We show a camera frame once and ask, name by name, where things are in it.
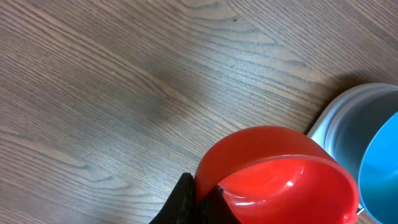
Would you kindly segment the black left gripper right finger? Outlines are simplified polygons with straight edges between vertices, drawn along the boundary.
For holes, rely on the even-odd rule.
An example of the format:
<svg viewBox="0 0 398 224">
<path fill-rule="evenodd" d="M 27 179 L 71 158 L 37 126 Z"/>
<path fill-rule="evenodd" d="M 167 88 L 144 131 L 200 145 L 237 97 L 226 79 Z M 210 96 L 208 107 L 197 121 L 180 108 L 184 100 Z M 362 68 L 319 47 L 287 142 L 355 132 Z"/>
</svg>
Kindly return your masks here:
<svg viewBox="0 0 398 224">
<path fill-rule="evenodd" d="M 241 224 L 223 197 L 223 189 L 214 186 L 198 207 L 200 224 Z"/>
</svg>

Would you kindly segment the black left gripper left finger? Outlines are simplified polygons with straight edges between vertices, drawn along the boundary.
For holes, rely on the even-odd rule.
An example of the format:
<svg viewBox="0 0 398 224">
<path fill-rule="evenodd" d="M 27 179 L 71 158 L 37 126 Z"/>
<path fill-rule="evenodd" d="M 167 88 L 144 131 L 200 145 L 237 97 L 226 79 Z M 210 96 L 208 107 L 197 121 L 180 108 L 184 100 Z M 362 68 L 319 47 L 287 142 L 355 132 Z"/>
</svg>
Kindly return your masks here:
<svg viewBox="0 0 398 224">
<path fill-rule="evenodd" d="M 150 224 L 196 223 L 194 178 L 183 173 L 159 213 Z"/>
</svg>

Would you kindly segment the red scoop blue handle tip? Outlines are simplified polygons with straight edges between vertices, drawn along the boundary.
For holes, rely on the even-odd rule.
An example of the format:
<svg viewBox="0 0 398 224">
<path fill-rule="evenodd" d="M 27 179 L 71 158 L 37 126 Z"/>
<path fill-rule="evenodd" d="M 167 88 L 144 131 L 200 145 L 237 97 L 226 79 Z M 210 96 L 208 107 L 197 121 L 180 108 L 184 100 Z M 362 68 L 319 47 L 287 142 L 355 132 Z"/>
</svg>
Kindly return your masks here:
<svg viewBox="0 0 398 224">
<path fill-rule="evenodd" d="M 195 201 L 211 190 L 241 223 L 338 223 L 358 220 L 352 176 L 308 136 L 280 126 L 242 129 L 201 159 Z"/>
</svg>

